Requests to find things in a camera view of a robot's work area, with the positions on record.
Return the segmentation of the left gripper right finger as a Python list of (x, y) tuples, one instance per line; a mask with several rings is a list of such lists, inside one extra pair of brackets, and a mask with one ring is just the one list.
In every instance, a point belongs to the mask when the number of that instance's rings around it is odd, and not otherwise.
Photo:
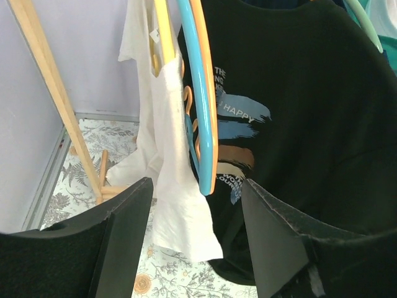
[(396, 296), (396, 230), (366, 236), (333, 227), (250, 179), (241, 202), (260, 298)]

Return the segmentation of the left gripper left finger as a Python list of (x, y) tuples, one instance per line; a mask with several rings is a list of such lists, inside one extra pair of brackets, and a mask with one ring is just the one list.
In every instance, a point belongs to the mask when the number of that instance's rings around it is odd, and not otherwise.
[(1, 235), (2, 297), (130, 297), (153, 183), (43, 230)]

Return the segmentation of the black t shirt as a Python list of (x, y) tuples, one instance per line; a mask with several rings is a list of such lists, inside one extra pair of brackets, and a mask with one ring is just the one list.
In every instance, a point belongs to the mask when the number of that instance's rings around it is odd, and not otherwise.
[(396, 227), (396, 75), (343, 8), (203, 1), (218, 114), (207, 197), (223, 279), (254, 285), (241, 205), (252, 179), (344, 230)]

